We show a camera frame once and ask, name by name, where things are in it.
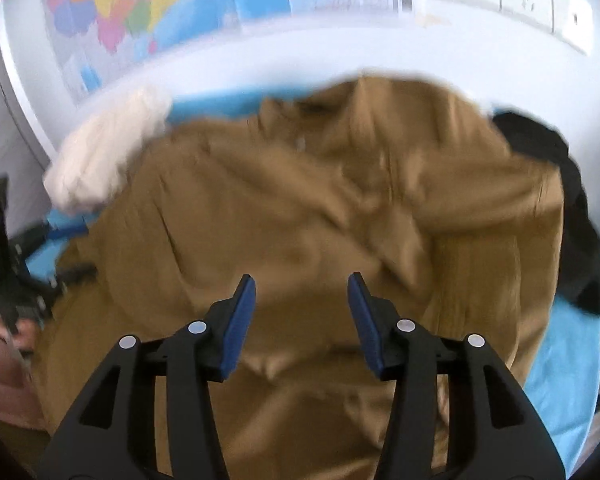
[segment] black cloth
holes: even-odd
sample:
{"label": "black cloth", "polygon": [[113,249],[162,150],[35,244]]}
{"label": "black cloth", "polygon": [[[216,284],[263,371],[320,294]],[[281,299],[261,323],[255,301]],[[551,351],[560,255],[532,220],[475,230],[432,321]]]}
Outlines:
{"label": "black cloth", "polygon": [[600,236],[589,220],[580,170],[556,130],[513,112],[497,114],[493,123],[511,148],[560,167],[564,189],[564,232],[557,293],[581,309],[600,314]]}

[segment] blue tablecloth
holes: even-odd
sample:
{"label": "blue tablecloth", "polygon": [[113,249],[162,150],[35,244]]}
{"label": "blue tablecloth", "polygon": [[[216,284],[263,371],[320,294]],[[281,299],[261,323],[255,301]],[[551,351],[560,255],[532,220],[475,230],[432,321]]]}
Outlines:
{"label": "blue tablecloth", "polygon": [[[233,92],[174,102],[170,122],[192,117],[238,117],[251,114],[266,96],[295,98],[307,88],[269,88]],[[75,219],[52,212],[51,223],[65,226]],[[50,242],[27,263],[32,273],[48,276],[62,242]],[[556,298],[549,327],[525,384],[525,392],[538,410],[570,474],[580,455],[593,418],[600,383],[600,318]]]}

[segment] metal rivet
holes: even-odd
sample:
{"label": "metal rivet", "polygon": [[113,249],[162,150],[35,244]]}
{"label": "metal rivet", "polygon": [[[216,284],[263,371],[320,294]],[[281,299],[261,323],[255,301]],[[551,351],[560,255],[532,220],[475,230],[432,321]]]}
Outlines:
{"label": "metal rivet", "polygon": [[400,332],[413,332],[416,330],[416,324],[411,319],[401,319],[397,324]]}
{"label": "metal rivet", "polygon": [[206,323],[204,321],[194,321],[189,325],[189,332],[192,334],[202,334],[206,330]]}
{"label": "metal rivet", "polygon": [[120,343],[118,343],[120,345],[120,348],[124,348],[125,350],[129,350],[130,348],[133,348],[136,345],[136,338],[133,337],[132,335],[125,335],[121,340]]}
{"label": "metal rivet", "polygon": [[468,341],[471,346],[475,346],[476,348],[484,346],[484,338],[479,334],[471,334]]}

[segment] brown jacket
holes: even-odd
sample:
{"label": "brown jacket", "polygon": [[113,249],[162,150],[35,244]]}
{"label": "brown jacket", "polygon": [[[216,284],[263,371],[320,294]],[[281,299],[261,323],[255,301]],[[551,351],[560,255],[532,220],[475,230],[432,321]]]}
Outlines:
{"label": "brown jacket", "polygon": [[211,389],[230,475],[369,478],[393,386],[358,352],[349,274],[432,332],[483,334],[522,382],[548,322],[561,231],[557,169],[512,154],[437,86],[363,77],[267,100],[244,120],[195,120],[143,155],[65,254],[94,261],[99,277],[56,306],[43,334],[45,416],[56,428],[120,336],[167,336],[249,273],[258,306],[240,366]]}

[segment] white fluffy cloth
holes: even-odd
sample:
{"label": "white fluffy cloth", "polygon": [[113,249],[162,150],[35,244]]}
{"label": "white fluffy cloth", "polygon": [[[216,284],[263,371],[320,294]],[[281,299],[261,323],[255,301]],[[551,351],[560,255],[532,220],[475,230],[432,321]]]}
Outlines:
{"label": "white fluffy cloth", "polygon": [[78,214],[110,202],[126,184],[133,158],[149,140],[167,131],[172,104],[167,94],[142,88],[73,131],[45,173],[53,206]]}

